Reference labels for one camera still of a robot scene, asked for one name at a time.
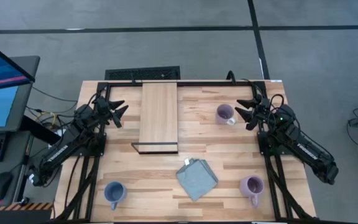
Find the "wooden board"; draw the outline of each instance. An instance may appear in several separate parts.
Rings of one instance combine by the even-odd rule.
[[[97,82],[83,82],[78,104],[86,104],[96,91]],[[266,81],[267,94],[285,94],[283,83]],[[249,87],[178,87],[178,154],[139,155],[130,145],[139,139],[141,87],[114,87],[111,100],[125,100],[129,105],[122,117],[122,128],[106,127],[107,145],[101,157],[92,222],[180,222],[180,221],[271,221],[274,220],[272,199],[264,158],[259,154],[256,132],[247,131],[235,114],[234,126],[215,123],[215,109],[222,103],[239,106],[237,99],[251,99]],[[192,202],[180,186],[175,172],[187,157],[206,159],[219,179],[219,184]],[[68,179],[75,158],[63,164],[55,199],[57,215],[63,210]],[[282,156],[287,187],[310,215],[315,215],[304,165],[293,156]],[[68,201],[78,189],[82,160],[71,183]],[[265,182],[265,193],[257,209],[250,207],[238,187],[240,179],[259,175]],[[128,188],[127,199],[111,211],[103,190],[118,180]],[[278,189],[280,211],[285,210]],[[84,194],[81,215],[85,216],[88,193]]]
[[[178,142],[176,83],[145,83],[142,87],[140,136],[142,143]],[[176,145],[139,145],[139,152],[175,152]]]

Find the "mug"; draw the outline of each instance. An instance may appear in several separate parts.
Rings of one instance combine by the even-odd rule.
[[[253,208],[258,207],[258,195],[262,194],[264,190],[265,184],[257,175],[248,176],[240,181],[240,191],[244,196],[250,198]]]
[[[234,125],[236,120],[234,119],[234,109],[230,105],[224,104],[218,106],[216,110],[216,121],[219,124]]]
[[[118,181],[111,182],[104,188],[104,197],[111,202],[111,210],[115,210],[118,202],[127,197],[127,189]]]

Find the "computer mouse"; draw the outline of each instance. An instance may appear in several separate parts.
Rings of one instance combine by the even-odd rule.
[[[10,172],[0,173],[0,200],[4,199],[12,178],[13,175]]]

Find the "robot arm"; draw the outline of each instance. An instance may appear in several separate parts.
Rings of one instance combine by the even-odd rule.
[[[94,109],[82,105],[75,111],[74,120],[70,123],[61,140],[55,143],[48,153],[33,162],[29,170],[29,180],[34,186],[43,186],[53,175],[53,172],[70,156],[80,149],[97,151],[99,149],[99,134],[94,129],[100,124],[114,124],[120,128],[120,119],[128,106],[121,106],[124,101],[107,102],[97,94],[93,101]]]
[[[308,164],[314,174],[324,183],[334,184],[338,168],[332,155],[309,141],[294,124],[295,113],[288,105],[281,105],[270,110],[269,99],[258,95],[253,100],[238,100],[242,106],[253,108],[252,111],[236,108],[236,111],[248,123],[246,128],[252,130],[258,122],[267,124],[269,131],[267,142],[273,152],[288,149],[294,156]]]

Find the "blue mug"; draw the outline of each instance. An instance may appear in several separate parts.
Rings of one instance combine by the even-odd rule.
[[[115,210],[118,202],[127,197],[127,189],[118,181],[111,182],[104,188],[104,197],[111,202],[111,210]]]

